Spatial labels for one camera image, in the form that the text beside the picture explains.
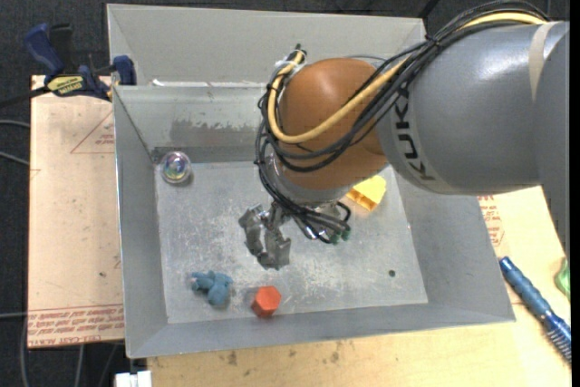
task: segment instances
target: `yellow cable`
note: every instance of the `yellow cable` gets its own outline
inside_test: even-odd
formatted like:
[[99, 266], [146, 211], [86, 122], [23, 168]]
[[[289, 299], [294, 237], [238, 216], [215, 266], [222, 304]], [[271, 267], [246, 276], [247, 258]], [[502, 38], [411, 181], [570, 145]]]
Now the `yellow cable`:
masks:
[[[473, 26], [476, 24], [484, 24], [484, 23], [489, 23], [489, 22], [493, 22], [493, 21], [505, 21], [505, 20], [518, 21], [518, 22], [524, 23], [524, 24], [543, 24], [546, 22], [545, 20], [543, 20], [541, 18], [537, 18], [534, 15], [505, 12], [505, 13], [490, 14], [490, 15], [482, 16], [476, 20], [473, 20], [473, 21], [465, 24], [462, 27]], [[280, 130], [280, 128], [278, 127], [278, 124], [276, 121], [276, 113], [275, 113], [276, 92], [272, 92], [272, 90], [271, 90], [269, 95], [268, 95], [268, 123], [270, 125], [270, 130], [276, 136], [277, 139], [279, 139], [282, 142], [289, 143], [289, 144], [299, 144], [299, 143], [303, 143], [303, 142], [307, 142], [309, 140], [312, 140], [315, 137], [318, 137], [323, 132], [328, 131], [330, 128], [332, 128], [338, 121], [340, 121], [342, 118], [344, 118], [356, 105], [359, 105], [364, 99], [366, 99], [367, 97], [372, 95], [383, 84], [385, 84], [387, 81], [389, 81], [391, 79], [391, 77], [399, 70], [399, 68], [401, 68], [401, 66], [406, 62], [406, 60], [407, 59], [402, 60], [401, 62], [397, 63], [392, 68], [387, 70], [385, 73], [381, 74], [380, 76], [377, 76], [377, 78], [371, 84], [369, 84], [368, 87], [366, 87], [362, 92], [357, 94], [352, 100], [348, 101], [340, 110], [338, 110], [337, 112], [335, 112], [334, 114], [329, 116], [326, 120], [321, 122], [318, 126], [316, 126], [315, 128], [312, 128], [311, 130], [309, 130], [307, 132], [303, 132], [302, 134], [297, 134], [295, 136], [290, 136], [288, 134], [284, 134]], [[284, 70], [282, 70], [278, 74], [279, 77], [274, 79], [274, 82], [272, 83], [273, 90], [275, 90], [275, 91], [278, 90], [278, 85], [284, 78], [284, 76], [280, 76], [280, 74], [288, 73], [288, 71], [291, 70], [291, 68], [290, 68], [290, 70], [287, 70], [286, 68], [284, 68]]]

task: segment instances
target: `red object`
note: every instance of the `red object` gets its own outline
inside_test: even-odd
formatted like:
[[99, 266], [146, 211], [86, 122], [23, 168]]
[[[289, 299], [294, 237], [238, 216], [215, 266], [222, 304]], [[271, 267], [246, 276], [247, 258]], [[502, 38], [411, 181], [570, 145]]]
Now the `red object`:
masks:
[[257, 289], [252, 309], [260, 317], [271, 316], [278, 309], [282, 296], [273, 285], [264, 285]]

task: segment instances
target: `green object on table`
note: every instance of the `green object on table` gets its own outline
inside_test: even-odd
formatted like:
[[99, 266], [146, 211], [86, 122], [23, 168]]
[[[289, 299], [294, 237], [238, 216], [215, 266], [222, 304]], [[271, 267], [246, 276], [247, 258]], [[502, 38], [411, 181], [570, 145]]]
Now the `green object on table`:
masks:
[[570, 266], [565, 258], [562, 260], [560, 271], [554, 277], [554, 282], [556, 282], [556, 287], [570, 300]]

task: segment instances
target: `blue figurine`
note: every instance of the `blue figurine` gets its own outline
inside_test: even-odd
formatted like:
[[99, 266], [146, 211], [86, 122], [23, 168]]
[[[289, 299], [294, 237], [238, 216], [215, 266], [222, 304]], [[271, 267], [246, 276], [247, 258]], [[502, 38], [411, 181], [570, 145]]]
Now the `blue figurine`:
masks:
[[191, 288], [208, 291], [210, 305], [221, 306], [229, 296], [229, 285], [234, 281], [230, 276], [209, 271], [207, 273], [191, 273]]

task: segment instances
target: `table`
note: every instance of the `table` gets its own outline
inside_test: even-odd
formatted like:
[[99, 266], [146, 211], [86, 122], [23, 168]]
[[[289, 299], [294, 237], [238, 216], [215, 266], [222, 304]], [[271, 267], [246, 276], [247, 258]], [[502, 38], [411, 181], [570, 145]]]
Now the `table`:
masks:
[[[123, 322], [110, 104], [44, 95], [33, 101], [32, 124], [28, 345], [118, 340]], [[569, 320], [569, 303], [553, 282], [564, 253], [541, 190], [480, 203], [498, 212], [488, 218], [497, 228], [498, 255], [510, 255]], [[156, 387], [570, 385], [570, 367], [508, 291], [515, 323], [158, 357], [147, 366]]]

